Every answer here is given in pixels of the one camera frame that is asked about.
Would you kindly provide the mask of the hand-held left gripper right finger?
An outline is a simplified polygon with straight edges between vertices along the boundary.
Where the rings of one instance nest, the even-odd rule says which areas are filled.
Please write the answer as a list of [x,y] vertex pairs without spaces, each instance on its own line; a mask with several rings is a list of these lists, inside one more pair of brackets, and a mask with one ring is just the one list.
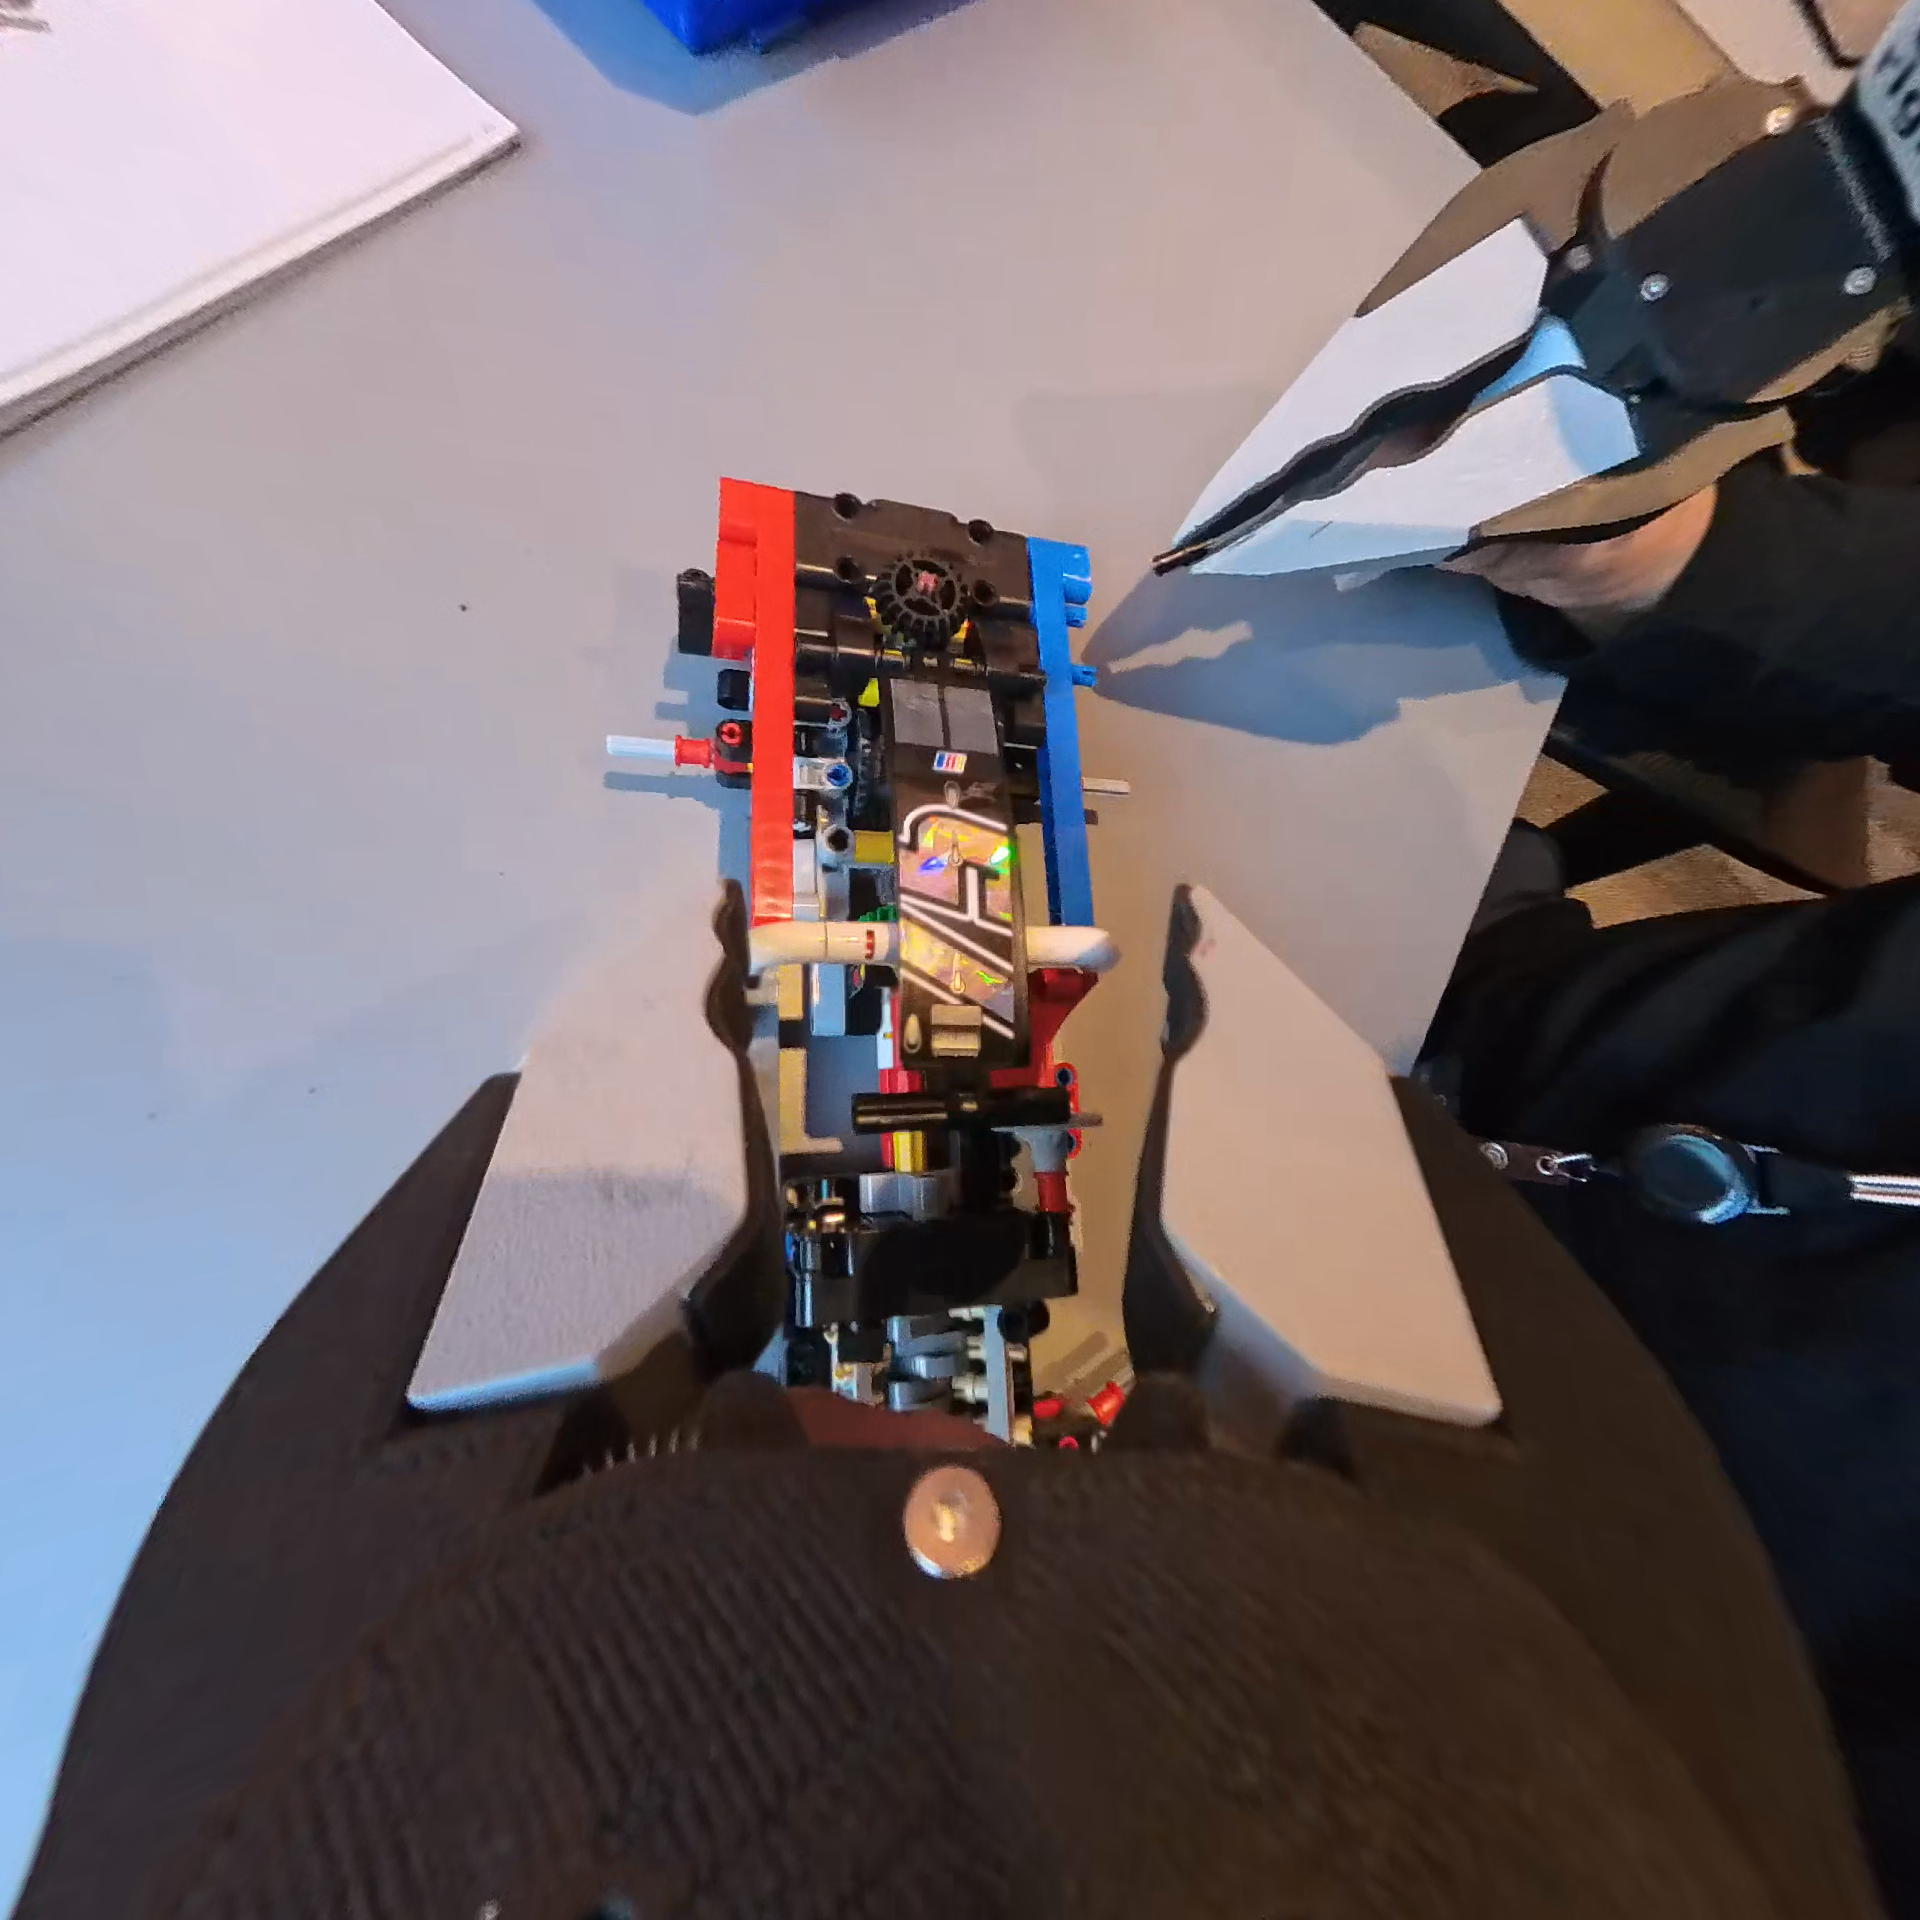
[[1186,1377],[1239,1452],[1313,1404],[1497,1426],[1381,1056],[1207,886],[1172,894],[1163,978],[1122,1294],[1139,1377]]

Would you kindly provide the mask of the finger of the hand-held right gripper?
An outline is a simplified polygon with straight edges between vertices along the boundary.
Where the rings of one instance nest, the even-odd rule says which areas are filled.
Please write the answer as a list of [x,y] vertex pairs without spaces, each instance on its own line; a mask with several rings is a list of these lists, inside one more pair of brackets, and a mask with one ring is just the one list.
[[1640,458],[1633,405],[1599,383],[1571,329],[1543,319],[1518,360],[1445,432],[1342,487],[1290,483],[1277,507],[1191,537],[1196,572],[1365,582],[1439,564],[1491,524]]
[[1260,515],[1290,483],[1338,490],[1391,443],[1415,456],[1518,360],[1546,278],[1546,244],[1512,219],[1348,318],[1213,475],[1172,547]]

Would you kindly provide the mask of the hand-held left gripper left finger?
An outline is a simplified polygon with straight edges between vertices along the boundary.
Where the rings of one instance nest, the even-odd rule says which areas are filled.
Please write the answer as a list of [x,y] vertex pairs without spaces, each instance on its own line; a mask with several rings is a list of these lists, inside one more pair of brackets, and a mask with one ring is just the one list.
[[783,1330],[783,1190],[736,882],[594,958],[536,1027],[408,1404],[468,1415]]

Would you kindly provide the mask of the toy brick car model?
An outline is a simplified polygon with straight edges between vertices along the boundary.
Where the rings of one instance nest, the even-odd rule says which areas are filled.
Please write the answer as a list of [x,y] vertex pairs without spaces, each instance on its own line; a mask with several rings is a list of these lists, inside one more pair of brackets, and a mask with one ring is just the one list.
[[1042,1387],[1080,1288],[1063,1054],[1116,964],[1098,928],[1072,651],[1085,544],[725,478],[675,582],[718,719],[610,757],[749,797],[753,996],[773,1009],[788,1305],[778,1368],[892,1415],[1094,1452],[1111,1360]]

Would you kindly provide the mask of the blue storage bin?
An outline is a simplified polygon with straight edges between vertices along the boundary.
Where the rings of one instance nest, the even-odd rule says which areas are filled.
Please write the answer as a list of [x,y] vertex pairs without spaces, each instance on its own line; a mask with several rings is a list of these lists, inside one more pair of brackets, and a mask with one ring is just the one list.
[[770,53],[824,35],[899,35],[965,2],[537,2],[581,50],[635,50],[643,37],[694,58]]

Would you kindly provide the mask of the instruction booklet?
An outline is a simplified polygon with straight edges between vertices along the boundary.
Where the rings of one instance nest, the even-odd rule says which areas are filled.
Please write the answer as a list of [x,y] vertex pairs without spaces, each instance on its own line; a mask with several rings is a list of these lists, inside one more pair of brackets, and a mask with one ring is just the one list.
[[518,142],[374,2],[3,15],[3,432]]

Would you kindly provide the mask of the person's right forearm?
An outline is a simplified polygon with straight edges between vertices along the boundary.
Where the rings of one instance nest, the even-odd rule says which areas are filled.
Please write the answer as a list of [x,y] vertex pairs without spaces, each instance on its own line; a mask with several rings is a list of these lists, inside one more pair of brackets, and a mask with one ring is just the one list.
[[1560,732],[1807,877],[1865,883],[1870,767],[1915,786],[1915,432],[1904,341],[1714,483],[1714,527],[1656,609],[1583,632],[1494,592],[1520,659],[1565,680]]

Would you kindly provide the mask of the grey desk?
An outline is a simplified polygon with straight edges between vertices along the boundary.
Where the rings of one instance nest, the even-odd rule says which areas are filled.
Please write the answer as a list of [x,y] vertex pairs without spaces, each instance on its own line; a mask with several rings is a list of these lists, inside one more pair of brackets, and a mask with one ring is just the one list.
[[255,1343],[738,820],[727,475],[1092,552],[1076,1020],[1126,1244],[1170,894],[1410,1064],[1546,736],[1470,584],[1149,559],[1472,158],[1318,4],[398,4],[524,151],[5,441],[5,1909],[143,1533]]

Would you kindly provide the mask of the person's right hand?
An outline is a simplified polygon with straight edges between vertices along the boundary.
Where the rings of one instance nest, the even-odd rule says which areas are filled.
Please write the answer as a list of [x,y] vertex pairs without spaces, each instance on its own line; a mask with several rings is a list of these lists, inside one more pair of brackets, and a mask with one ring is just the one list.
[[1444,572],[1484,582],[1605,632],[1656,609],[1684,578],[1714,527],[1719,484],[1603,540],[1501,540],[1440,563]]

